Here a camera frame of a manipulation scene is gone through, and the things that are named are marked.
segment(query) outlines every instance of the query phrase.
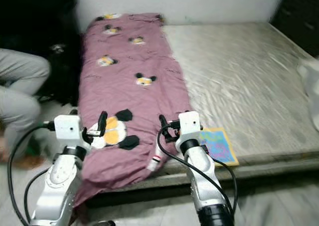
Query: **white wall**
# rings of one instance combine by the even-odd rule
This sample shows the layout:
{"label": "white wall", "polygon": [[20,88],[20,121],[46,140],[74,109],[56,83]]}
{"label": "white wall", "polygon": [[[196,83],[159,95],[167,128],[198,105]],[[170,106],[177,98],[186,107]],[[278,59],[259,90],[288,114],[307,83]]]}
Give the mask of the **white wall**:
{"label": "white wall", "polygon": [[105,13],[161,12],[168,24],[268,21],[278,0],[79,0],[82,30]]}

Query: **pink blanket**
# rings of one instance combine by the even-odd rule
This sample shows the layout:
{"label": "pink blanket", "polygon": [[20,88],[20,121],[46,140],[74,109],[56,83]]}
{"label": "pink blanket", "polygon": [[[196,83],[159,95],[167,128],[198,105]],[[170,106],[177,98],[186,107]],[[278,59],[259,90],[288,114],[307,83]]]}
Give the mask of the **pink blanket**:
{"label": "pink blanket", "polygon": [[[85,159],[76,206],[160,168],[166,157],[156,151],[159,115],[173,120],[191,110],[161,26],[155,13],[111,15],[97,18],[85,35],[79,111],[88,128],[96,127],[101,111],[108,120],[104,137],[93,142],[97,150]],[[176,153],[173,144],[166,148]],[[152,161],[159,161],[154,169]]]}

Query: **gray mattress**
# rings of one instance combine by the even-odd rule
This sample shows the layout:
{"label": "gray mattress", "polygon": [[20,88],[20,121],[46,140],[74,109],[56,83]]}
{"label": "gray mattress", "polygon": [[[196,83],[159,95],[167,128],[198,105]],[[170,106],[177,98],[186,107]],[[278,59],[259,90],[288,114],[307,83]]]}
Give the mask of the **gray mattress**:
{"label": "gray mattress", "polygon": [[[164,26],[201,123],[223,127],[238,177],[319,168],[319,133],[296,71],[310,58],[268,23]],[[183,184],[185,168],[169,161],[129,189]],[[221,178],[226,172],[217,170]]]}

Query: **person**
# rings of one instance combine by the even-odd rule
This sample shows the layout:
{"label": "person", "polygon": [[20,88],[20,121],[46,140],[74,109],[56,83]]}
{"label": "person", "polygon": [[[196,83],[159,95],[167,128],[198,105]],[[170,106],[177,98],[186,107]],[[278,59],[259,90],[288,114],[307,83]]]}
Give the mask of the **person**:
{"label": "person", "polygon": [[[49,62],[35,55],[0,48],[0,162],[9,154],[23,135],[33,128],[40,115],[40,106],[33,95],[50,74]],[[26,155],[29,138],[16,152],[14,164],[30,169],[43,162],[41,156]]]}

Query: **colorful book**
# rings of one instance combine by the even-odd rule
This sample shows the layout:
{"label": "colorful book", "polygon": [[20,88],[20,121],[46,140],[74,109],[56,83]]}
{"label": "colorful book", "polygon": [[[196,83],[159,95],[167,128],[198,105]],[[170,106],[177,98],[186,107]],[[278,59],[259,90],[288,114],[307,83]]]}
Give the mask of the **colorful book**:
{"label": "colorful book", "polygon": [[204,129],[200,134],[200,144],[206,145],[212,158],[227,165],[239,165],[224,128]]}

